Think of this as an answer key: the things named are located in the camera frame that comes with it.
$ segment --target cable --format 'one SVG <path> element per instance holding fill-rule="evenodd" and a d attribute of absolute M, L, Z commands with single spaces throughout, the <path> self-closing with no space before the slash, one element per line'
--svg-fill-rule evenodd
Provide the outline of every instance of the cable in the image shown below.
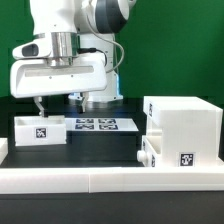
<path fill-rule="evenodd" d="M 106 42 L 108 42 L 108 43 L 111 43 L 111 44 L 117 46 L 117 47 L 120 49 L 120 51 L 121 51 L 121 58 L 120 58 L 120 61 L 119 61 L 119 62 L 118 62 L 112 69 L 106 71 L 106 73 L 110 73 L 110 72 L 114 71 L 115 69 L 117 69 L 117 68 L 121 65 L 121 63 L 123 62 L 123 60 L 124 60 L 124 56 L 125 56 L 124 48 L 123 48 L 120 44 L 118 44 L 117 42 L 115 42 L 115 41 L 110 41 L 110 40 L 104 39 L 103 37 L 101 37 L 100 35 L 98 35 L 98 34 L 93 30 L 93 28 L 92 28 L 92 26 L 91 26 L 91 23 L 90 23 L 90 20 L 89 20 L 89 16 L 88 16 L 88 14 L 90 14 L 90 12 L 89 12 L 89 10 L 90 10 L 90 5 L 86 6 L 85 8 L 86 8 L 86 22 L 87 22 L 87 25 L 88 25 L 90 31 L 91 31 L 96 37 L 98 37 L 99 39 L 101 39 L 101 40 L 103 40 L 103 41 L 106 41 Z"/>

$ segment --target white block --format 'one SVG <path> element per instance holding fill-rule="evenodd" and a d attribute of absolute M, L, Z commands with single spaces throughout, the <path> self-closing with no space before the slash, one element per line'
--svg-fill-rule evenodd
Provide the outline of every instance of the white block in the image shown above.
<path fill-rule="evenodd" d="M 150 167 L 216 166 L 222 109 L 196 97 L 145 97 L 139 161 Z"/>
<path fill-rule="evenodd" d="M 107 168 L 90 173 L 89 192 L 224 190 L 224 167 Z"/>
<path fill-rule="evenodd" d="M 0 169 L 0 194 L 88 193 L 88 169 Z"/>
<path fill-rule="evenodd" d="M 8 141 L 6 138 L 0 138 L 0 164 L 8 154 Z"/>
<path fill-rule="evenodd" d="M 64 116 L 15 117 L 16 146 L 66 144 Z"/>

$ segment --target small white block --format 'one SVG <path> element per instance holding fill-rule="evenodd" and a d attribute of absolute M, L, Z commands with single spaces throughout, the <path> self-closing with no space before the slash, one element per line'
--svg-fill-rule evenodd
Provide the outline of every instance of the small white block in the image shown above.
<path fill-rule="evenodd" d="M 0 138 L 0 164 L 8 154 L 8 141 L 6 138 Z"/>
<path fill-rule="evenodd" d="M 66 144 L 64 116 L 15 117 L 16 146 Z"/>

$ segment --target white platform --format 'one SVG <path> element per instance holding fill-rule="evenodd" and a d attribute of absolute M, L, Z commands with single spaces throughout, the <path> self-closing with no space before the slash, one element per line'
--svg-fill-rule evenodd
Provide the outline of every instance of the white platform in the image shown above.
<path fill-rule="evenodd" d="M 67 131 L 137 132 L 132 119 L 115 118 L 65 118 Z"/>

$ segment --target white plastic housing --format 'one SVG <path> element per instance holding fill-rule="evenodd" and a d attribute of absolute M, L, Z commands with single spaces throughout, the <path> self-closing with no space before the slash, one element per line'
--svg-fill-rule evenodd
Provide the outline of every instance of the white plastic housing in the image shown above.
<path fill-rule="evenodd" d="M 74 0 L 30 0 L 34 35 L 53 32 L 77 33 Z"/>
<path fill-rule="evenodd" d="M 16 146 L 66 144 L 64 116 L 15 117 Z"/>
<path fill-rule="evenodd" d="M 96 55 L 75 58 L 73 66 L 61 69 L 49 68 L 44 59 L 19 60 L 10 75 L 11 94 L 16 98 L 90 92 L 106 85 L 104 65 Z"/>
<path fill-rule="evenodd" d="M 102 35 L 105 39 L 113 41 L 115 40 L 114 34 L 104 34 Z M 105 70 L 108 71 L 114 66 L 114 46 L 108 42 L 105 42 L 93 34 L 82 34 L 80 35 L 80 45 L 83 48 L 96 47 L 97 49 L 103 51 L 107 56 L 107 66 Z M 102 102 L 107 103 L 115 100 L 122 100 L 123 96 L 120 95 L 119 88 L 119 75 L 112 71 L 106 73 L 107 87 L 102 91 L 94 91 L 89 93 L 88 102 Z M 80 99 L 80 94 L 71 94 L 69 99 L 78 100 Z"/>
<path fill-rule="evenodd" d="M 139 161 L 148 167 L 208 167 L 218 158 L 222 109 L 196 97 L 145 97 L 146 135 Z"/>
<path fill-rule="evenodd" d="M 0 138 L 0 164 L 4 161 L 8 154 L 8 140 L 6 138 Z"/>

